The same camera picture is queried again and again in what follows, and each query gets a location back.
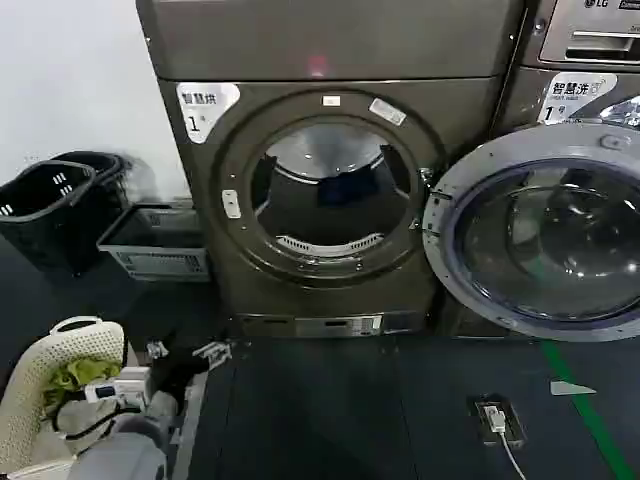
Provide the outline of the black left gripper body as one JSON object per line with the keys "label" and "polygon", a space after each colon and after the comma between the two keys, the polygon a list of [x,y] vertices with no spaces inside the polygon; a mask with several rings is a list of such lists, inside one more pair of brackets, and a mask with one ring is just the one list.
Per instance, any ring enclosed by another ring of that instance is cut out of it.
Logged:
{"label": "black left gripper body", "polygon": [[206,371],[207,363],[193,357],[189,348],[170,349],[167,357],[151,361],[151,379],[155,390],[171,395],[176,401],[184,401],[193,378]]}

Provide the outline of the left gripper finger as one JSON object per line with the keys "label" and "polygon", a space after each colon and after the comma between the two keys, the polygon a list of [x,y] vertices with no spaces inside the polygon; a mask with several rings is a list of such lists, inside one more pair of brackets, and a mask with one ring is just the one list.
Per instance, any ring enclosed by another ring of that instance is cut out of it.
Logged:
{"label": "left gripper finger", "polygon": [[170,348],[175,341],[176,331],[171,330],[162,338],[150,339],[146,342],[146,353],[150,359],[165,358],[170,354]]}
{"label": "left gripper finger", "polygon": [[233,358],[233,343],[212,341],[192,352],[192,356],[204,360],[207,370],[213,371]]}

